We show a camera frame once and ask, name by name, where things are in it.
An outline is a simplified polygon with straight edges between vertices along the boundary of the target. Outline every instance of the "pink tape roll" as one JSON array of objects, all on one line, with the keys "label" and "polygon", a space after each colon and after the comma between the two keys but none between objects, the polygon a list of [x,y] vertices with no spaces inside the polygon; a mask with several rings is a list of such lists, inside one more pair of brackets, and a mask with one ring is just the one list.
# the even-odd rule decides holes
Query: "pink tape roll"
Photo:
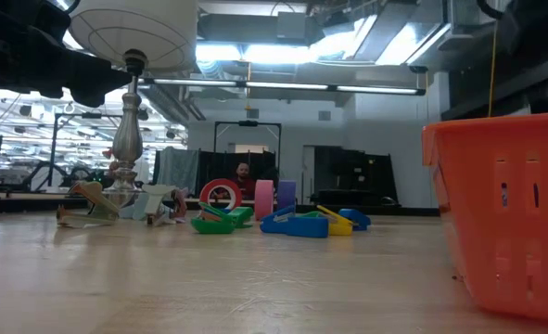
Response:
[{"label": "pink tape roll", "polygon": [[274,212],[274,181],[257,180],[255,185],[255,219],[261,218]]}]

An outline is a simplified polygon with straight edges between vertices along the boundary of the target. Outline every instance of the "tape roll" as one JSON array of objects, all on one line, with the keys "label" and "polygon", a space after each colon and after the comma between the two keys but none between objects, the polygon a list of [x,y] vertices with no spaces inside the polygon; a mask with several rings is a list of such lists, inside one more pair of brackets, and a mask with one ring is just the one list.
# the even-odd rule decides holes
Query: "tape roll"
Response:
[{"label": "tape roll", "polygon": [[274,181],[257,180],[255,185],[255,220],[274,212]]},{"label": "tape roll", "polygon": [[277,210],[296,204],[296,181],[281,180],[277,184]]},{"label": "tape roll", "polygon": [[204,203],[210,203],[210,194],[216,188],[222,188],[230,194],[230,204],[228,204],[226,209],[233,210],[234,208],[240,206],[241,201],[243,200],[243,196],[240,193],[240,188],[236,185],[236,183],[226,179],[216,179],[208,182],[206,186],[201,189],[199,200]]}]

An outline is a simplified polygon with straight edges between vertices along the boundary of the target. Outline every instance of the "metal frame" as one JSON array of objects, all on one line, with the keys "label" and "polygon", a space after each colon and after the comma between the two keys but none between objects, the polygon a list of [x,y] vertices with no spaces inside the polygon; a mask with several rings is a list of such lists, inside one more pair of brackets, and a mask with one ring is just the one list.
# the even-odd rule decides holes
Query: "metal frame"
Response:
[{"label": "metal frame", "polygon": [[215,122],[214,123],[214,146],[213,151],[216,152],[216,144],[218,143],[218,126],[221,124],[235,124],[241,127],[258,127],[258,126],[275,126],[278,129],[277,137],[277,169],[280,170],[280,157],[282,156],[282,123],[272,123],[272,122],[251,122],[251,125],[248,125],[246,121],[241,122]]},{"label": "metal frame", "polygon": [[[87,115],[87,114],[86,113],[79,113],[79,114],[57,113],[57,114],[55,114],[55,121],[53,122],[53,138],[52,138],[52,141],[51,141],[51,157],[49,158],[49,163],[50,163],[51,166],[55,165],[55,151],[56,151],[56,146],[57,146],[57,133],[65,125],[65,124],[61,124],[61,126],[59,126],[59,119],[64,117],[64,116],[68,116],[68,117],[70,117],[70,120],[71,120],[75,117],[83,117],[84,115]],[[121,115],[99,115],[99,116],[100,116],[99,118],[103,118],[103,117],[121,118],[122,117]],[[53,182],[53,168],[49,168],[49,175],[47,176],[47,185],[51,186],[52,182]]]}]

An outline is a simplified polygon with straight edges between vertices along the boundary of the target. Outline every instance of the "lamp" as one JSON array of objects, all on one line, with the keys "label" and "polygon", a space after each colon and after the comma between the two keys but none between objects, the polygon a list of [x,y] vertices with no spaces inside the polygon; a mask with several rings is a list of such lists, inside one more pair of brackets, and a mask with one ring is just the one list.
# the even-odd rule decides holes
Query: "lamp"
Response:
[{"label": "lamp", "polygon": [[133,168],[143,153],[138,78],[144,71],[174,72],[194,66],[197,14],[197,0],[87,0],[71,13],[75,42],[124,66],[134,77],[122,97],[123,117],[113,141],[119,169],[111,191],[136,190]]}]

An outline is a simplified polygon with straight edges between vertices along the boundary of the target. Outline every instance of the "red tape roll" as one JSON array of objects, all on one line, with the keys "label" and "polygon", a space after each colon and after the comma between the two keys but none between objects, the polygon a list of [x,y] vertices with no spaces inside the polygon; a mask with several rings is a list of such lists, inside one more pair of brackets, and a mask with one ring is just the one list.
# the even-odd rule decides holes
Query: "red tape roll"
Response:
[{"label": "red tape roll", "polygon": [[274,181],[257,180],[255,185],[255,219],[261,218],[274,212]]},{"label": "red tape roll", "polygon": [[243,195],[240,193],[240,189],[236,183],[226,180],[226,179],[216,179],[210,181],[206,186],[201,189],[201,194],[199,194],[199,200],[210,204],[210,194],[216,188],[222,188],[230,194],[230,204],[226,207],[228,210],[233,210],[238,208],[243,200]]}]

